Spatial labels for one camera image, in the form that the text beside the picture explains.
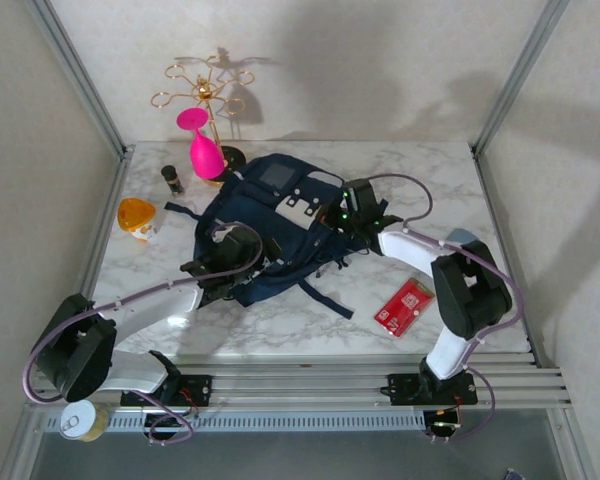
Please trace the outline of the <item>navy blue backpack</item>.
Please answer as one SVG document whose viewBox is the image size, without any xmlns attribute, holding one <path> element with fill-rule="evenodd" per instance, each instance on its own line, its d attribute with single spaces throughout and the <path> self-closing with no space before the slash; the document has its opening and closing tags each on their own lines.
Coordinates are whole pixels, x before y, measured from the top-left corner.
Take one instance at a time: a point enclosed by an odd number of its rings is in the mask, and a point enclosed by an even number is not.
<svg viewBox="0 0 600 480">
<path fill-rule="evenodd" d="M 211 245 L 212 231 L 223 224 L 242 223 L 261 238 L 281 246 L 283 268 L 259 274 L 235 287 L 232 296 L 248 307 L 299 286 L 310 298 L 349 319 L 352 310 L 321 294 L 308 282 L 321 267 L 343 268 L 347 255 L 367 250 L 345 235 L 334 235 L 318 219 L 320 207 L 342 193 L 341 177 L 293 156 L 275 153 L 257 158 L 235 171 L 203 213 L 168 202 L 166 210 L 195 220 L 193 258 Z"/>
</svg>

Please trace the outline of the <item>red card case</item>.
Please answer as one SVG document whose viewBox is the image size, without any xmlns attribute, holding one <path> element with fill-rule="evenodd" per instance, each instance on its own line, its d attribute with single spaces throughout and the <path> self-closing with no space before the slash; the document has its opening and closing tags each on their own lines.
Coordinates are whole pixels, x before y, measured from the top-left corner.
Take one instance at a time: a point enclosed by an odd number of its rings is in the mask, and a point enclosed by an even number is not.
<svg viewBox="0 0 600 480">
<path fill-rule="evenodd" d="M 375 314 L 374 320 L 390 335 L 399 338 L 429 308 L 434 299 L 434 292 L 412 277 Z"/>
</svg>

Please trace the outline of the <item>small dark spice bottle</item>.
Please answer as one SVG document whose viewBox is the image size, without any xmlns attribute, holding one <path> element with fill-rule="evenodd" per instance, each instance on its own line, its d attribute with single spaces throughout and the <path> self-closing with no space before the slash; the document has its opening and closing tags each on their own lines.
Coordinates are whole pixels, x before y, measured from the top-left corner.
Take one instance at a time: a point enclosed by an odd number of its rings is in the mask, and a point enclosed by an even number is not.
<svg viewBox="0 0 600 480">
<path fill-rule="evenodd" d="M 185 189 L 180 181 L 177 170 L 173 165 L 165 165 L 160 171 L 173 196 L 181 196 Z"/>
</svg>

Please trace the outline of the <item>pink plastic goblet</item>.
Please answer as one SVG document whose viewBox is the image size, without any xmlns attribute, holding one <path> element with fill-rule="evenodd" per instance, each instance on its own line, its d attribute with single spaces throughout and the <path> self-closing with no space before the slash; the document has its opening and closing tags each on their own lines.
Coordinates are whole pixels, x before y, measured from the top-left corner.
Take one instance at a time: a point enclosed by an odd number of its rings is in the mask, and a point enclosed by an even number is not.
<svg viewBox="0 0 600 480">
<path fill-rule="evenodd" d="M 216 142 L 202 133 L 209 122 L 209 114 L 203 108 L 183 110 L 176 119 L 178 127 L 193 133 L 189 156 L 195 174 L 208 181 L 215 181 L 225 171 L 225 160 Z"/>
</svg>

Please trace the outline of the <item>cup with orange lid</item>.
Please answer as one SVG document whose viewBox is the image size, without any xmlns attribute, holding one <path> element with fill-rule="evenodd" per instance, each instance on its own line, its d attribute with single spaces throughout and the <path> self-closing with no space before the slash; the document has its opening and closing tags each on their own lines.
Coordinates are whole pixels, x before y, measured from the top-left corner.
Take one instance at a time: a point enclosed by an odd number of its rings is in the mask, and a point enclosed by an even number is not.
<svg viewBox="0 0 600 480">
<path fill-rule="evenodd" d="M 148 242 L 157 232 L 155 218 L 156 208 L 146 200 L 124 198 L 119 204 L 119 227 L 140 241 Z"/>
</svg>

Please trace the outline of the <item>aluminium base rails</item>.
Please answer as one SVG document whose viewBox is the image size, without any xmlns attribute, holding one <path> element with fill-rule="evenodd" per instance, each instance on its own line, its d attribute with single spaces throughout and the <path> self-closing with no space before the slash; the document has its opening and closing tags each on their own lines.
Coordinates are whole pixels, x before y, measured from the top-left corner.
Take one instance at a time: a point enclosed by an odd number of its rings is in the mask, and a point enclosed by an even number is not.
<svg viewBox="0 0 600 480">
<path fill-rule="evenodd" d="M 181 355 L 173 362 L 185 374 L 212 376 L 213 410 L 386 410 L 381 387 L 395 373 L 415 373 L 418 354 L 391 355 Z M 476 353 L 477 408 L 568 408 L 561 371 L 540 368 L 531 354 Z"/>
</svg>

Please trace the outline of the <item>tin can with pull tab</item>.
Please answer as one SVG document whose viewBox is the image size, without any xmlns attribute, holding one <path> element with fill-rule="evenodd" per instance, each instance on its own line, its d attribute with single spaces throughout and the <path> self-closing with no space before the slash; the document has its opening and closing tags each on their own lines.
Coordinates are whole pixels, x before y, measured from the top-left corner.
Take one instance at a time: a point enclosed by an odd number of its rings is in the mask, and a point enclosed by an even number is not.
<svg viewBox="0 0 600 480">
<path fill-rule="evenodd" d="M 109 414 L 102 406 L 81 400 L 64 408 L 59 431 L 65 439 L 92 442 L 104 434 L 108 425 Z"/>
</svg>

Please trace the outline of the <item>aluminium side rail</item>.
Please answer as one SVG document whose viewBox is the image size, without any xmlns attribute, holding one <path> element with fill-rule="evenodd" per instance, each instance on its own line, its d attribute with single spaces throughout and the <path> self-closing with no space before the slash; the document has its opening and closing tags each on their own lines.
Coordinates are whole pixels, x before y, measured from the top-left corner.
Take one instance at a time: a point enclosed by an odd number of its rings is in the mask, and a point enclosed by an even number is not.
<svg viewBox="0 0 600 480">
<path fill-rule="evenodd" d="M 504 202 L 497 190 L 497 185 L 488 166 L 486 156 L 479 156 L 474 149 L 471 149 L 471 153 L 486 197 L 491 219 L 494 223 L 504 263 L 506 264 L 512 280 L 516 283 L 523 296 L 524 313 L 521 321 L 524 325 L 527 339 L 531 345 L 531 352 L 533 353 L 535 364 L 539 367 L 552 366 L 552 361 L 549 359 L 545 349 L 542 331 L 530 316 L 530 310 L 525 296 L 528 290 L 528 282 L 525 279 L 520 259 L 514 245 L 512 231 L 509 226 L 509 217 Z"/>
<path fill-rule="evenodd" d="M 64 220 L 65 240 L 72 248 L 65 270 L 59 276 L 58 298 L 53 302 L 49 318 L 70 295 L 80 293 L 92 299 L 96 290 L 102 262 L 112 231 L 115 204 L 120 199 L 129 166 L 134 155 L 134 145 L 122 156 L 107 160 L 105 169 L 81 177 L 80 193 L 70 202 L 71 216 Z"/>
</svg>

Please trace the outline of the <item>aluminium frame post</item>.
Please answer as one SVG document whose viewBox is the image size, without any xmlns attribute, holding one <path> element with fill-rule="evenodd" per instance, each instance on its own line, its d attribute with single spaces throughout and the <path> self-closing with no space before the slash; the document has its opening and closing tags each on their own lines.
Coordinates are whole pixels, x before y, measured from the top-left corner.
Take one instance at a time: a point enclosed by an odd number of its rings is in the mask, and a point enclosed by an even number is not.
<svg viewBox="0 0 600 480">
<path fill-rule="evenodd" d="M 471 151 L 476 161 L 486 153 L 497 135 L 570 2 L 571 0 L 547 0 L 483 127 L 471 144 Z"/>
<path fill-rule="evenodd" d="M 123 161 L 129 152 L 129 147 L 115 125 L 51 0 L 23 0 L 23 2 L 48 40 L 106 143 L 116 158 Z"/>
</svg>

